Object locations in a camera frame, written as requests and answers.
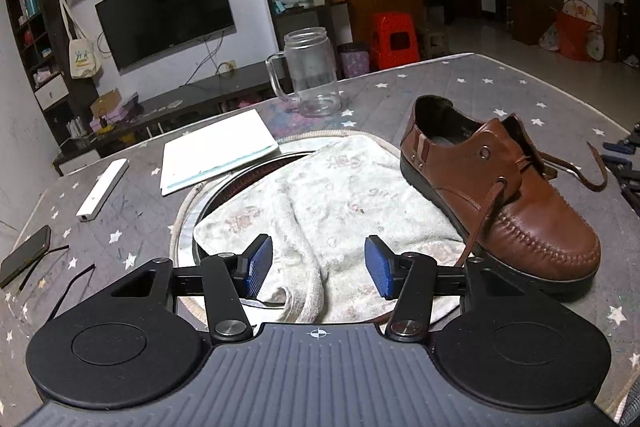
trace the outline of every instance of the cardboard box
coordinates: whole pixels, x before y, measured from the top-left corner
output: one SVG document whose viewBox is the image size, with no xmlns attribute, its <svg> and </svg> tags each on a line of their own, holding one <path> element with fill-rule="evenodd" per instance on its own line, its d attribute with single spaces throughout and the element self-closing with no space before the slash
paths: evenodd
<svg viewBox="0 0 640 427">
<path fill-rule="evenodd" d="M 118 108 L 122 102 L 120 91 L 114 89 L 113 91 L 106 92 L 98 100 L 91 105 L 91 112 L 94 114 L 94 118 L 100 118 L 109 114 L 111 111 Z"/>
</svg>

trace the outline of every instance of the television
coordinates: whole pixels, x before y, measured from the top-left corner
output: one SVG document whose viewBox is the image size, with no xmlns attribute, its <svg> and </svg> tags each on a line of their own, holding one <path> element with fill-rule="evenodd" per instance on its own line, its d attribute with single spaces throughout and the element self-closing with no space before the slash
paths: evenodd
<svg viewBox="0 0 640 427">
<path fill-rule="evenodd" d="M 104 0 L 95 9 L 118 70 L 234 24 L 229 0 Z"/>
</svg>

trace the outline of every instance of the red plastic stool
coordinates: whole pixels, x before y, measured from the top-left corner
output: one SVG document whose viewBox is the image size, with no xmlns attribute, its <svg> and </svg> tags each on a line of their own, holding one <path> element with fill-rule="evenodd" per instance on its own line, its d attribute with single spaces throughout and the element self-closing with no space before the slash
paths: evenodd
<svg viewBox="0 0 640 427">
<path fill-rule="evenodd" d="M 374 13 L 371 36 L 371 62 L 387 70 L 420 61 L 414 21 L 408 13 Z"/>
</svg>

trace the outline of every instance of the crosshair marking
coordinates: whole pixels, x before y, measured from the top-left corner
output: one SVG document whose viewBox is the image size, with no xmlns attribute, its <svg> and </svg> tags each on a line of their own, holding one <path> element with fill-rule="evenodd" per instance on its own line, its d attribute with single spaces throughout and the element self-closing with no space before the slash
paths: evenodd
<svg viewBox="0 0 640 427">
<path fill-rule="evenodd" d="M 326 331 L 321 330 L 320 328 L 316 328 L 315 330 L 310 331 L 307 334 L 311 335 L 315 339 L 321 339 L 322 337 L 326 337 L 327 335 L 330 335 L 331 333 L 327 333 Z"/>
</svg>

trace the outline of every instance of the smartphone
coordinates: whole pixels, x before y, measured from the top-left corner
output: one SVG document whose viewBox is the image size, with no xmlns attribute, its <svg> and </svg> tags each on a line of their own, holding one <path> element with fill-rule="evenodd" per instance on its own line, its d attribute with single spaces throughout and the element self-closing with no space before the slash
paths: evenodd
<svg viewBox="0 0 640 427">
<path fill-rule="evenodd" d="M 18 275 L 49 251 L 51 228 L 45 225 L 16 248 L 0 264 L 0 288 L 7 286 Z"/>
</svg>

